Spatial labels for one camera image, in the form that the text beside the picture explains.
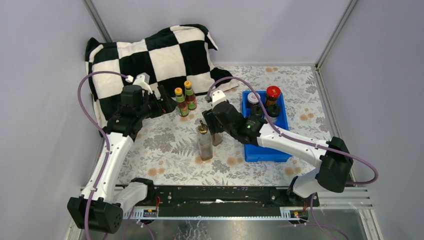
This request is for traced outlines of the yellow cap sauce bottle front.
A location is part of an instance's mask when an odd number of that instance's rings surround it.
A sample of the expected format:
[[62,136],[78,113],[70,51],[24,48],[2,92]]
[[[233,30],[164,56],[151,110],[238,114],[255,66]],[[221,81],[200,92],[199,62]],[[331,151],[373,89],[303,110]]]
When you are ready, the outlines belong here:
[[175,93],[175,101],[177,102],[177,109],[178,109],[179,115],[181,117],[187,117],[190,111],[189,111],[188,104],[186,102],[182,88],[177,87],[174,90],[174,93]]

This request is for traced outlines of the yellow cap sauce bottle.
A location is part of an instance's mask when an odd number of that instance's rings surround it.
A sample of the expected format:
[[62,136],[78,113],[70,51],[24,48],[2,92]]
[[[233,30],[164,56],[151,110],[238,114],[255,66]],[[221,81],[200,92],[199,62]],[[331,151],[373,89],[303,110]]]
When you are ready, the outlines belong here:
[[177,87],[174,90],[174,93],[175,93],[175,101],[177,102],[177,109],[178,109],[179,115],[181,117],[187,117],[190,111],[189,111],[188,104],[186,102],[182,88]]
[[184,82],[185,88],[185,101],[187,103],[187,107],[190,111],[193,111],[197,108],[197,100],[196,95],[192,86],[192,83],[187,80]]

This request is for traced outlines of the glass oil bottle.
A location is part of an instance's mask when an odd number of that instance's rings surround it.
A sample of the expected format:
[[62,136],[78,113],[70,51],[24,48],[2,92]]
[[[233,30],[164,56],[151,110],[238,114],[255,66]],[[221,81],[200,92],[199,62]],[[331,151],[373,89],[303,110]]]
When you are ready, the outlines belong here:
[[223,142],[223,134],[222,133],[215,133],[212,135],[212,145],[214,147],[220,145]]
[[200,120],[199,123],[200,124],[197,127],[197,143],[199,148],[199,155],[202,161],[207,161],[213,157],[212,136],[209,133],[208,126],[203,123],[202,120]]

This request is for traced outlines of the glass oil bottle front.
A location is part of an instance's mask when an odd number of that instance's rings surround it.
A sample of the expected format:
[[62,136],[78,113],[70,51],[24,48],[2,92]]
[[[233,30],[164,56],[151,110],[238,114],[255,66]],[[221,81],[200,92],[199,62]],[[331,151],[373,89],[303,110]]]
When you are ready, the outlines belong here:
[[197,143],[199,148],[199,155],[202,161],[207,161],[213,157],[212,136],[209,133],[208,126],[203,123],[202,120],[200,120],[199,123],[200,124],[197,127]]

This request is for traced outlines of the black lid shaker jar front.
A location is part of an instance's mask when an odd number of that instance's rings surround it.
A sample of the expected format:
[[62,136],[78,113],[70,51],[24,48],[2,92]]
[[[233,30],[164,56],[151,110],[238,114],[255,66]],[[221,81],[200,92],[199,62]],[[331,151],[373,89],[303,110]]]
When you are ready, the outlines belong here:
[[251,116],[255,116],[258,117],[260,119],[264,118],[264,111],[262,109],[262,107],[258,104],[258,105],[254,105],[250,108],[250,115]]

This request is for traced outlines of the black lid shaker jar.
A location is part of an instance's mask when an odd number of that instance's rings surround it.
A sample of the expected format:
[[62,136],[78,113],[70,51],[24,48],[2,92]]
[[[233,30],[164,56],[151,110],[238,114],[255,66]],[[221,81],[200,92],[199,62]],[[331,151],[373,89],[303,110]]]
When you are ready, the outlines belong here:
[[267,107],[267,114],[270,117],[270,123],[275,123],[281,114],[281,108],[277,104],[272,104]]
[[264,118],[264,111],[262,109],[262,107],[258,104],[258,105],[254,105],[250,108],[250,115],[251,116],[255,116],[258,117],[260,119]]

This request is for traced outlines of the white lid brown sauce jar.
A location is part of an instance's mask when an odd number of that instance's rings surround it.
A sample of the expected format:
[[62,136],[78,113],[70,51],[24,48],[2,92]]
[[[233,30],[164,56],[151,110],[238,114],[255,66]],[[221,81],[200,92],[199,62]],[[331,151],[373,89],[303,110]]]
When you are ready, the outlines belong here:
[[253,92],[249,92],[247,95],[247,107],[252,108],[254,106],[257,106],[261,102],[261,98],[257,97]]

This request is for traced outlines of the blue plastic divided bin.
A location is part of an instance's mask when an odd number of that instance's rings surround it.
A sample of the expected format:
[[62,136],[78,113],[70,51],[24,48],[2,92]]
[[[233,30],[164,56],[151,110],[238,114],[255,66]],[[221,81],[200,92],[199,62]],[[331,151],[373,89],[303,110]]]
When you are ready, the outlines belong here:
[[[249,117],[251,115],[251,106],[249,105],[248,101],[248,95],[250,92],[250,90],[242,92],[241,113],[244,117]],[[280,94],[276,104],[280,107],[281,112],[280,115],[276,118],[274,124],[279,128],[289,130],[288,118],[282,93]],[[292,155],[279,150],[271,149],[268,147],[255,146],[252,144],[244,145],[244,156],[246,162],[287,162],[288,159],[292,157]]]

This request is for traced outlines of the red lid chili sauce jar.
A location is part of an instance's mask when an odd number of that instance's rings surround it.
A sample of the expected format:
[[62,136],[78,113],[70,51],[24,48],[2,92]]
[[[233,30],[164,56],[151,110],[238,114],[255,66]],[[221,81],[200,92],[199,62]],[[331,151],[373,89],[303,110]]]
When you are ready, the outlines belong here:
[[275,86],[275,85],[271,85],[266,89],[266,101],[265,101],[265,105],[268,106],[272,106],[272,105],[276,105],[278,99],[280,98],[281,95],[281,90],[279,87]]

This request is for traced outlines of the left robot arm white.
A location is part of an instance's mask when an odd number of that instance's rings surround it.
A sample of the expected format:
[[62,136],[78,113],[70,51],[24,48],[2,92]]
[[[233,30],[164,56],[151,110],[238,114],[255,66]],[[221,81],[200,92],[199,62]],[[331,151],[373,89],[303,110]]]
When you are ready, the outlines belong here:
[[160,97],[156,97],[155,91],[139,85],[123,87],[117,110],[101,131],[105,143],[90,181],[79,197],[71,197],[67,203],[67,209],[79,229],[114,234],[131,207],[138,202],[144,206],[154,202],[151,180],[132,180],[120,193],[115,193],[115,186],[143,120],[171,113],[177,107],[177,102],[164,86],[159,86],[158,92]]

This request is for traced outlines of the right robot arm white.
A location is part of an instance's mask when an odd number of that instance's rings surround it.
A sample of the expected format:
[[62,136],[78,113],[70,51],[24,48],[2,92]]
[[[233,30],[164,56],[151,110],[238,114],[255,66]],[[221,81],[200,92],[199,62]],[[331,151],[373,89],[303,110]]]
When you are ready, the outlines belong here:
[[307,174],[292,180],[286,193],[291,205],[301,205],[316,192],[344,191],[353,158],[341,138],[334,136],[330,141],[308,138],[257,116],[244,117],[228,101],[203,111],[202,115],[211,134],[226,132],[242,144],[284,152],[314,166]]

